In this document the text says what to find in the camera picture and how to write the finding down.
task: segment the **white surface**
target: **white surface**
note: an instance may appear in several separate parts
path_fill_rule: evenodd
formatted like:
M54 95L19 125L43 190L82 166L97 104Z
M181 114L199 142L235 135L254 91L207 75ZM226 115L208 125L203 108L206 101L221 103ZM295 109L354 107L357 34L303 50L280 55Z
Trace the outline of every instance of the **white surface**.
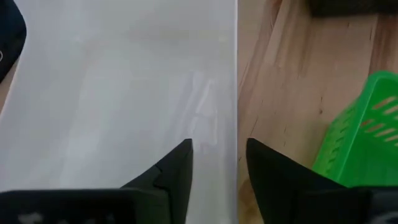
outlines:
M236 1L17 0L0 190L120 187L185 138L187 223L236 223Z

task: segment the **black plastic part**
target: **black plastic part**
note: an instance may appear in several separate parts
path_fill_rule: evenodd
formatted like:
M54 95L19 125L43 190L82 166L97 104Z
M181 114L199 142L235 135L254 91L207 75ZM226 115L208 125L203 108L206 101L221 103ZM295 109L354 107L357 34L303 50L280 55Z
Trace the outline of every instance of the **black plastic part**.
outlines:
M295 201L294 224L365 223L370 194L365 189L304 192Z
M308 0L308 4L317 17L398 12L397 0Z
M344 188L255 139L248 139L246 160L264 223L292 223L301 192Z
M0 0L0 82L20 56L25 38L25 21L15 2Z
M158 223L167 194L131 190L33 190L0 194L0 223Z
M0 194L0 223L183 224L192 183L192 140L121 189L30 190Z
M183 224L188 210L192 184L193 146L186 139L156 165L123 188L154 187L169 193L172 223Z
M398 223L398 187L348 189L255 139L246 158L264 223Z

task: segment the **green basket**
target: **green basket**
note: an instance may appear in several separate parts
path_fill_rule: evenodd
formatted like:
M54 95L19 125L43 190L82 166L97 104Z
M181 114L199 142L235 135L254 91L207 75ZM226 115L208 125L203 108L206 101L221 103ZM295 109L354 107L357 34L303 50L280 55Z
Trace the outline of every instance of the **green basket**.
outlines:
M347 187L398 185L398 75L368 78L328 128L313 170Z

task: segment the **wooden floor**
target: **wooden floor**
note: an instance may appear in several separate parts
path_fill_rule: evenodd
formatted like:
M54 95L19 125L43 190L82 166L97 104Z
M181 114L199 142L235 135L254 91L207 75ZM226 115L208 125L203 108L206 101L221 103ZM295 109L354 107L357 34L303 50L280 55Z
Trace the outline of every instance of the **wooden floor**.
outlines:
M304 0L239 0L239 223L262 223L248 137L310 167L333 118L370 73L398 72L398 17L312 19Z

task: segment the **black object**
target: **black object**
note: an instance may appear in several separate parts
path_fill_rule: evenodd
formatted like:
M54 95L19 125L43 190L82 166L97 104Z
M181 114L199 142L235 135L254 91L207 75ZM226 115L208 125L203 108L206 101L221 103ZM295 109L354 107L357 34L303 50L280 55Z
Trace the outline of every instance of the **black object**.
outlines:
M25 21L15 2L0 0L0 82L21 54L25 38Z
M346 188L255 139L246 158L264 223L398 223L398 187Z
M183 224L192 165L192 140L186 139L121 189L6 192L0 223Z
M349 16L354 14L398 12L397 0L308 0L313 16Z

